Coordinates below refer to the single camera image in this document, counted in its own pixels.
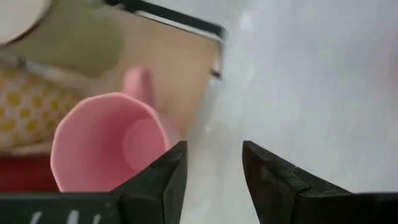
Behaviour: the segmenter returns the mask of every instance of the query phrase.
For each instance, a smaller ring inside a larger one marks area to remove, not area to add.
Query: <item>pink plastic cup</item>
[[[77,104],[58,125],[51,169],[61,192],[109,192],[134,177],[180,140],[155,110],[152,74],[127,72],[122,93]]]

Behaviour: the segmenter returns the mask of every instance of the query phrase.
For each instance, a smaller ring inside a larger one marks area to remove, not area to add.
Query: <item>yellow polka dot fabric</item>
[[[79,100],[34,73],[0,70],[0,151],[51,140]]]

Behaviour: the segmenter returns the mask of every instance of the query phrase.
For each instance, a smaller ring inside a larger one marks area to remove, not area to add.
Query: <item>white surface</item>
[[[0,0],[0,45],[31,28],[49,6],[49,0]]]
[[[244,139],[353,192],[398,190],[398,1],[152,2],[229,31],[190,133],[183,224],[259,223]]]

